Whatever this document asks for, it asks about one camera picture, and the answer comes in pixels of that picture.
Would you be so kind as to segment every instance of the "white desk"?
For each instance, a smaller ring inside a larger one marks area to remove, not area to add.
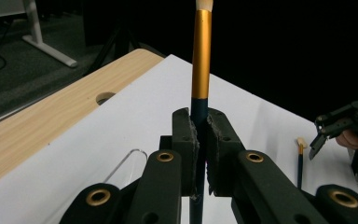
[[[85,187],[102,182],[128,151],[158,149],[172,134],[172,112],[190,107],[191,64],[169,56],[67,132],[0,178],[0,223],[58,223]],[[276,105],[211,76],[209,107],[221,110],[247,149],[269,155],[296,183],[299,136],[310,143],[314,125]],[[345,148],[328,141],[304,160],[303,190],[324,184],[358,191]],[[236,223],[229,198],[205,198],[204,223]],[[182,223],[188,223],[184,198]]]
[[[24,12],[26,12],[28,16],[31,34],[23,36],[22,39],[69,67],[76,67],[77,61],[43,42],[34,0],[0,1],[0,17],[22,14]]]

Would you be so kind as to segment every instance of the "desk leg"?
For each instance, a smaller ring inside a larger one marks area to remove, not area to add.
[[[62,54],[51,46],[43,43],[42,32],[40,31],[39,18],[37,16],[36,3],[34,0],[23,0],[25,11],[28,16],[29,23],[31,25],[31,35],[25,35],[23,40],[33,45],[34,47],[44,51],[46,54],[57,59],[58,61],[65,63],[69,67],[76,67],[77,61]]]

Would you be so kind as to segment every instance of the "human hand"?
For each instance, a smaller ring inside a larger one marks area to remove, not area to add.
[[[336,141],[342,147],[358,149],[358,135],[352,130],[344,130],[336,137]]]

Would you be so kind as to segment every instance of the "paintbrush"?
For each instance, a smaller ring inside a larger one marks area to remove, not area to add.
[[[196,0],[193,44],[193,77],[190,118],[197,130],[200,149],[197,158],[196,186],[190,197],[190,223],[202,223],[203,191],[205,179],[205,135],[208,117],[209,75],[211,63],[213,0]]]
[[[297,188],[301,189],[302,185],[302,173],[303,173],[303,154],[304,148],[308,147],[308,144],[305,142],[304,138],[298,137],[297,138],[298,144],[298,164],[297,164]]]

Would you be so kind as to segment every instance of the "gold paintbrush handle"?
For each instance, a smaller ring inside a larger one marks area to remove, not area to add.
[[[212,12],[196,11],[193,47],[192,98],[206,99],[209,94]]]

